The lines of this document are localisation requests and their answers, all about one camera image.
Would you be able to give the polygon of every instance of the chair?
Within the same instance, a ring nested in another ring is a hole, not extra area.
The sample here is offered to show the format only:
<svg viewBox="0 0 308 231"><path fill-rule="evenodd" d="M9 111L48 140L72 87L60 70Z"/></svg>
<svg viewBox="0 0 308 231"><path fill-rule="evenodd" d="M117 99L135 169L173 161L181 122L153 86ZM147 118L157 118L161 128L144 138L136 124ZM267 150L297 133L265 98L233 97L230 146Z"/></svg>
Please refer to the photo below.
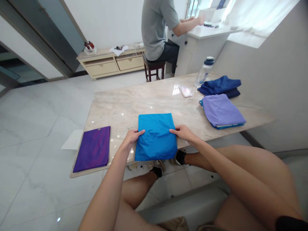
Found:
<svg viewBox="0 0 308 231"><path fill-rule="evenodd" d="M143 55L143 62L144 62L145 78L147 79L147 82L151 82L151 76L153 75L156 75L156 79L160 80L158 76L158 69L161 69L161 79L164 79L166 62L152 63L147 60L145 55ZM153 70L156 70L155 74L151 74L151 71Z"/></svg>

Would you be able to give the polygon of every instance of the dark pants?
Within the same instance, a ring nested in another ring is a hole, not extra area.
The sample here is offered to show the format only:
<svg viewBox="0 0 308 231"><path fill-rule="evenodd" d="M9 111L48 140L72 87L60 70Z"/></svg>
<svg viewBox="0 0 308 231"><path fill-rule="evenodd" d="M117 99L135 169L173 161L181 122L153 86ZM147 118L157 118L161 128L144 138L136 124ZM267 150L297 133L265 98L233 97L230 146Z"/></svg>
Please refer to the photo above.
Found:
<svg viewBox="0 0 308 231"><path fill-rule="evenodd" d="M172 64L172 73L175 73L176 68L176 62L177 62L177 56L179 54L180 47L171 42L165 42L165 48L163 53L160 55L160 57L155 61L148 61L149 63L157 63L166 61L168 63Z"/></svg>

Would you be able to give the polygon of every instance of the low wooden cabinet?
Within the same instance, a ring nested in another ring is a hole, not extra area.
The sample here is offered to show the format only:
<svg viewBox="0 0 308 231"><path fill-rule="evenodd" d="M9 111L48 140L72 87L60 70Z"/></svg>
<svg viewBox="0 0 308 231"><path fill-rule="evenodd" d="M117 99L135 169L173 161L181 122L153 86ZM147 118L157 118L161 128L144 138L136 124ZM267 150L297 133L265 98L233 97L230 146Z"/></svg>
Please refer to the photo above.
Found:
<svg viewBox="0 0 308 231"><path fill-rule="evenodd" d="M92 79L121 74L131 71L144 69L142 54L144 47L135 47L134 44L128 45L129 49L120 56L110 52L110 48L99 49L96 54L87 55L81 52L77 60L88 72Z"/></svg>

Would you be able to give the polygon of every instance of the marble table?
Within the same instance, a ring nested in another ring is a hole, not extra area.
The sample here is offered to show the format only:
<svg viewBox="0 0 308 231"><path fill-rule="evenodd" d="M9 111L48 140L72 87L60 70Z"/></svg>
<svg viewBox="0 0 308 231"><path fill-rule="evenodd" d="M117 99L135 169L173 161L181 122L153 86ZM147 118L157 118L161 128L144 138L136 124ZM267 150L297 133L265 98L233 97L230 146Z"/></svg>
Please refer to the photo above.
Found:
<svg viewBox="0 0 308 231"><path fill-rule="evenodd" d="M74 178L109 168L127 131L138 128L138 115L140 114L172 113L175 125L187 125L193 133L204 141L258 127L275 120L275 117L253 102L248 101L246 97L241 94L231 99L231 101L243 114L247 123L240 127L216 130L207 120L199 104L199 100L204 97L203 94L194 88L194 95L185 98L179 90L179 86L181 85L193 87L196 76L197 73L194 73L96 93L84 132L100 127L111 126L109 163L105 167L77 173L73 173L72 170L70 177ZM216 78L219 78L219 76L210 74L207 80ZM178 148L187 146L189 146L188 142L177 138ZM127 163L133 163L134 158L135 146L129 153Z"/></svg>

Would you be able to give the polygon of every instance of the bottle cap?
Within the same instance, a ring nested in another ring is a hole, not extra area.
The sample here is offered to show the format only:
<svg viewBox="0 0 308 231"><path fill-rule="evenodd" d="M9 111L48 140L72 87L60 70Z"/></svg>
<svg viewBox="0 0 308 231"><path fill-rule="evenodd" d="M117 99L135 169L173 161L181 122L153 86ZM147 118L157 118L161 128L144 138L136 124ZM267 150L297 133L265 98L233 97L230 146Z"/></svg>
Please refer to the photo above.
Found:
<svg viewBox="0 0 308 231"><path fill-rule="evenodd" d="M208 57L206 57L206 60L204 61L204 64L211 66L211 65L214 64L214 62L215 62L215 58L212 57L212 56L208 56Z"/></svg>

